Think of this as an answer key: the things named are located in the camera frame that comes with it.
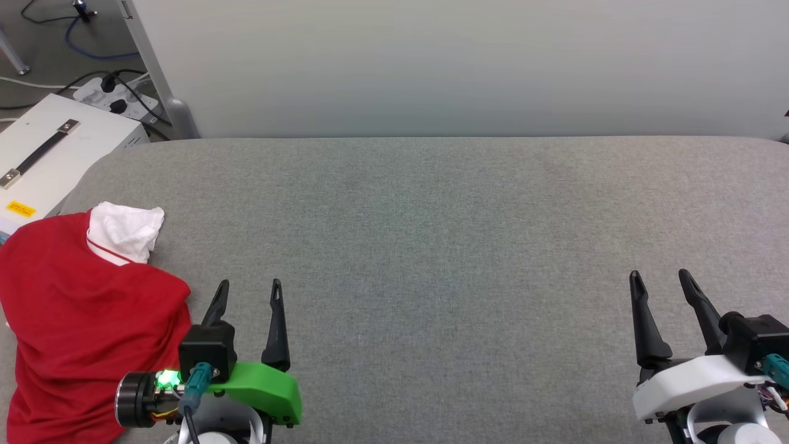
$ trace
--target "yellow label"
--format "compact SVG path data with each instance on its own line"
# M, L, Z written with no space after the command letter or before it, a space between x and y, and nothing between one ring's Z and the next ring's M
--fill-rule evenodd
M28 207L27 205L22 205L17 201L11 201L11 203L9 203L6 208L25 217L30 217L36 212L34 209Z

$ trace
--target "red shirt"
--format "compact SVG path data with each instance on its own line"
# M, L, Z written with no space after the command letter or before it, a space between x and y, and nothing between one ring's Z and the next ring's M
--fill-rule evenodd
M89 219L39 220L0 247L0 303L18 342L10 444L110 443L123 431L121 379L178 368L189 287L150 265L96 256Z

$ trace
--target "blue cable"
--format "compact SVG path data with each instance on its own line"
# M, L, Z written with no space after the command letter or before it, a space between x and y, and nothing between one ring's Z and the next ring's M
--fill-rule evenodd
M118 54L118 55L93 55L89 52L81 50L80 48L75 46L74 43L71 43L71 30L74 29L74 25L77 24L79 20L80 20L79 17L75 18L74 21L72 21L71 24L69 25L69 29L67 29L65 32L65 44L71 49L75 50L76 52L84 55L85 57L92 58L94 60L117 60L119 58L128 58L128 57L135 57L140 55L139 52L129 52L127 54Z
M189 379L186 380L184 394L178 400L178 412L184 415L185 408L188 408L191 413L197 413L197 409L200 407L200 399L213 378L214 369L211 368L211 364L197 363L192 369Z
M781 355L772 353L765 356L760 367L757 367L764 374L772 378L779 386L786 389L789 386L789 362L787 362Z

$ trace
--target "gray fabric tabletop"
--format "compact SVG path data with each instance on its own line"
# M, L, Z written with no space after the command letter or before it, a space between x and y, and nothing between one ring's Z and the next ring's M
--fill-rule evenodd
M161 206L151 263L189 284L195 319L230 280L240 360L260 358L271 280L282 281L304 417L274 443L665 443L630 400L628 273L641 271L675 356L704 351L680 268L721 313L789 322L787 148L732 137L173 141L105 157L66 211ZM787 421L769 419L789 441Z

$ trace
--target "white towel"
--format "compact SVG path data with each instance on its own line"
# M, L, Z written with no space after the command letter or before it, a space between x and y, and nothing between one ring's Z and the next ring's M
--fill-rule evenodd
M91 211L88 247L116 265L147 264L164 222L164 210L102 202Z

